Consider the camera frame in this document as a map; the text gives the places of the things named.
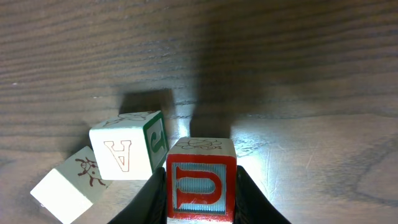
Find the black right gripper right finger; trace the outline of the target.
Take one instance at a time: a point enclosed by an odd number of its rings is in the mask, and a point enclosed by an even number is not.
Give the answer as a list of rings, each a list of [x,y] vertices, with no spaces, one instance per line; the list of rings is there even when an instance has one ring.
[[[242,166],[237,166],[235,198],[235,224],[290,224]]]

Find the wooden block red U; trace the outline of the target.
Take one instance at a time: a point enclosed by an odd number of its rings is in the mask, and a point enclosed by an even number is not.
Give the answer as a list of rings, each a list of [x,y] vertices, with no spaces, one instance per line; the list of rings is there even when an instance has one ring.
[[[232,223],[236,171],[231,139],[179,139],[166,157],[167,216]]]

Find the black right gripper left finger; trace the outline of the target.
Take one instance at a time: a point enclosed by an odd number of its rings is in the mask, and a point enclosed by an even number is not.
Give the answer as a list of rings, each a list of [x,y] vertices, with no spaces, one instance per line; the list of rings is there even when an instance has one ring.
[[[166,172],[157,168],[133,200],[108,224],[166,224]]]

